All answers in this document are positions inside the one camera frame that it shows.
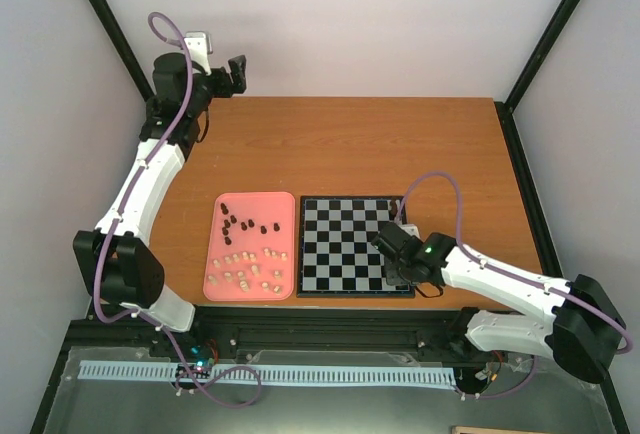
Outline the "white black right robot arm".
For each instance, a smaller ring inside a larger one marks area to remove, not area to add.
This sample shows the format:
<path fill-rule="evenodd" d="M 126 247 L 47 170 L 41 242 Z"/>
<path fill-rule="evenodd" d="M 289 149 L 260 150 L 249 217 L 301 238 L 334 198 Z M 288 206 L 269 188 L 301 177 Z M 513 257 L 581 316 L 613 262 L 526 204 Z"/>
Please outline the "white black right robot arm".
<path fill-rule="evenodd" d="M 394 282 L 475 292 L 509 314 L 467 311 L 463 336 L 479 351 L 511 351 L 553 360 L 573 377 L 600 384 L 626 340 L 626 325 L 600 283 L 547 277 L 489 258 L 451 236 L 421 240 L 412 225 L 387 223 L 373 237 Z"/>

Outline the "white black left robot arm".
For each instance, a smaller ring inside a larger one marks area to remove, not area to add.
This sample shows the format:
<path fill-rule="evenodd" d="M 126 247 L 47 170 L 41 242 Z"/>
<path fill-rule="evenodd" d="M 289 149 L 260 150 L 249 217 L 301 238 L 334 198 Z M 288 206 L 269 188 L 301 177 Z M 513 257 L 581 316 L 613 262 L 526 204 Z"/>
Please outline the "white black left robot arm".
<path fill-rule="evenodd" d="M 96 303 L 145 314 L 186 356 L 201 354 L 208 332 L 193 322 L 195 307 L 165 282 L 164 268 L 149 248 L 151 231 L 172 181 L 194 145 L 204 139 L 211 101 L 246 90 L 246 58 L 206 69 L 198 54 L 159 56 L 152 73 L 156 89 L 146 102 L 146 119 L 132 168 L 105 216 L 91 231 L 80 230 L 73 251 L 88 293 Z"/>

